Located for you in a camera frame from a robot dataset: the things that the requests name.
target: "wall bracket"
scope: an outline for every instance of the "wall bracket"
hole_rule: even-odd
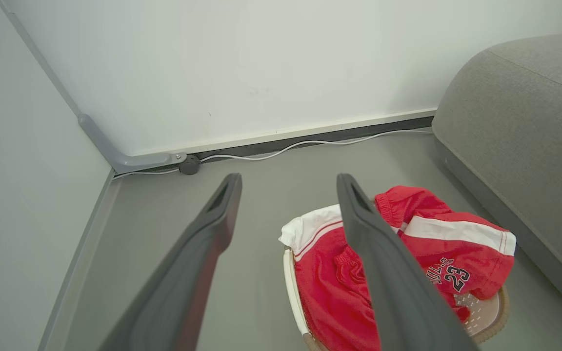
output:
[[[85,131],[94,146],[100,151],[103,157],[114,168],[116,174],[140,171],[170,164],[180,164],[186,160],[186,153],[178,154],[149,154],[140,156],[128,156],[119,151],[107,136],[96,125],[94,120],[87,114],[78,116],[78,123]]]

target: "laundry basket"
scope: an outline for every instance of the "laundry basket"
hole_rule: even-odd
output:
[[[285,286],[287,287],[292,314],[294,314],[296,324],[303,335],[303,340],[305,340],[310,351],[328,351],[328,349],[312,335],[307,326],[305,313],[303,312],[303,306],[301,304],[299,287],[296,283],[294,253],[292,253],[292,249],[289,247],[286,247],[283,253],[283,272],[285,274]],[[505,286],[502,286],[498,293],[489,300],[478,300],[469,293],[457,295],[455,299],[458,305],[466,305],[470,309],[470,318],[464,322],[462,327],[478,344],[493,337],[504,328],[509,317],[509,298]]]

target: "white cable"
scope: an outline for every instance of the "white cable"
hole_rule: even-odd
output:
[[[358,138],[357,140],[351,140],[351,141],[306,140],[306,141],[297,142],[296,144],[292,144],[292,145],[286,147],[285,149],[283,149],[281,151],[277,151],[276,153],[274,153],[272,155],[268,155],[268,156],[241,157],[241,156],[234,156],[234,155],[211,155],[211,156],[207,156],[206,158],[203,158],[203,160],[201,160],[201,162],[205,162],[206,160],[210,160],[212,158],[235,158],[235,159],[238,159],[238,160],[247,160],[247,161],[268,160],[268,158],[273,158],[277,155],[281,155],[281,154],[285,153],[285,151],[288,151],[289,149],[292,149],[293,147],[297,147],[299,145],[305,145],[305,144],[350,145],[350,144],[357,144],[357,142],[370,140],[371,138],[376,138],[376,137],[384,136],[384,135],[387,135],[387,134],[394,134],[394,133],[433,134],[432,131],[417,131],[415,129],[409,129],[409,130],[404,129],[404,130],[401,130],[401,131],[389,131],[389,132],[379,133],[379,134],[375,134],[373,136]],[[173,172],[176,172],[176,171],[178,171],[177,168],[171,169],[171,170],[165,171],[165,172],[131,172],[131,173],[125,173],[125,174],[117,175],[116,177],[114,177],[114,179],[127,177],[128,175],[130,176],[132,174],[168,174],[168,173],[173,173]]]
[[[131,173],[124,173],[124,174],[117,175],[116,177],[112,178],[112,180],[127,177],[128,175],[131,176],[132,174],[168,174],[168,173],[176,172],[178,170],[179,170],[178,168],[175,168],[175,169],[171,169],[169,171],[164,171],[164,172],[131,172]]]
[[[212,155],[212,156],[208,156],[206,158],[203,158],[203,160],[201,160],[201,162],[205,162],[206,160],[210,160],[212,158],[219,158],[219,157],[223,157],[223,158],[236,158],[238,160],[247,160],[247,161],[261,161],[261,160],[267,160],[268,158],[273,158],[277,155],[281,155],[283,153],[285,153],[285,151],[288,151],[289,149],[292,149],[293,147],[299,146],[299,145],[305,145],[305,144],[326,144],[326,145],[350,145],[350,144],[356,144],[357,142],[362,142],[362,141],[366,141],[366,140],[370,140],[371,138],[376,138],[376,137],[380,137],[386,134],[394,134],[394,133],[402,133],[402,132],[408,132],[408,133],[421,133],[421,134],[433,134],[433,132],[431,131],[416,131],[414,129],[412,130],[403,130],[403,131],[390,131],[390,132],[385,132],[385,133],[379,133],[379,134],[375,134],[373,136],[369,136],[369,137],[364,137],[364,138],[359,138],[357,140],[351,140],[351,141],[324,141],[324,140],[306,140],[306,141],[301,141],[301,142],[297,142],[296,144],[292,144],[288,147],[286,147],[285,149],[278,151],[272,155],[268,155],[268,156],[263,156],[263,157],[241,157],[241,156],[233,156],[233,155]]]

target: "gray sofa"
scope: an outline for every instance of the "gray sofa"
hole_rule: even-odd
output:
[[[562,293],[562,36],[477,54],[433,131],[450,171]]]

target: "sofa cushion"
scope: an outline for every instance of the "sofa cushion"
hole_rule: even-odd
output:
[[[446,90],[433,130],[562,264],[562,36],[476,55]],[[562,269],[539,260],[560,281]]]

